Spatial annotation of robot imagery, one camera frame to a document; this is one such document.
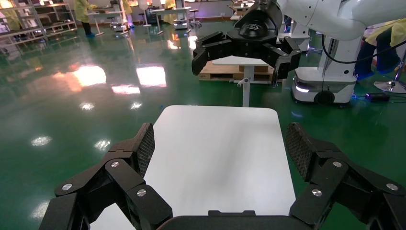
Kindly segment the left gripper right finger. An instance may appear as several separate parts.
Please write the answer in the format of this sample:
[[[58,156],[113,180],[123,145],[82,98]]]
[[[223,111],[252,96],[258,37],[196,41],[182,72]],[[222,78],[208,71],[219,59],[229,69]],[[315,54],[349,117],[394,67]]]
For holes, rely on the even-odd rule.
[[[299,123],[287,128],[286,152],[307,187],[289,215],[318,230],[334,204],[346,207],[369,230],[406,227],[406,189],[352,162],[334,143],[308,135]]]

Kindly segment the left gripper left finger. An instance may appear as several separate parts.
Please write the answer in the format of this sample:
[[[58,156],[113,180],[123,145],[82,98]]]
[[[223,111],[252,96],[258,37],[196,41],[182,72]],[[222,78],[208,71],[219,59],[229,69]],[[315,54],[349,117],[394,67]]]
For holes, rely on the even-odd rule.
[[[135,137],[112,145],[97,164],[55,188],[40,229],[88,230],[112,204],[137,230],[158,229],[173,211],[144,179],[154,150],[153,125],[144,123]]]

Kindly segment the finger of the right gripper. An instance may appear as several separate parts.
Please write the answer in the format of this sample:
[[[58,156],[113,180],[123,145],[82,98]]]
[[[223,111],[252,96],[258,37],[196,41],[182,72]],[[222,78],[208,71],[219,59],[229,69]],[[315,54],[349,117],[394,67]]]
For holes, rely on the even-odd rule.
[[[222,31],[200,38],[195,43],[192,60],[192,72],[195,76],[200,74],[207,62],[232,56],[239,49],[238,41]]]
[[[288,36],[283,38],[279,48],[264,43],[261,51],[261,60],[273,67],[273,87],[277,86],[278,80],[286,79],[290,71],[298,68],[302,53],[296,42]]]

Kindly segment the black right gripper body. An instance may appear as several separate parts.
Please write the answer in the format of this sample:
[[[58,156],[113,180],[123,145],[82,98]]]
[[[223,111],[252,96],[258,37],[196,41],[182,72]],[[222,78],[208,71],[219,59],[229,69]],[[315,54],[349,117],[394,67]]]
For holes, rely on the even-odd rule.
[[[283,14],[275,0],[258,0],[236,22],[233,29],[233,54],[261,59],[276,45]]]

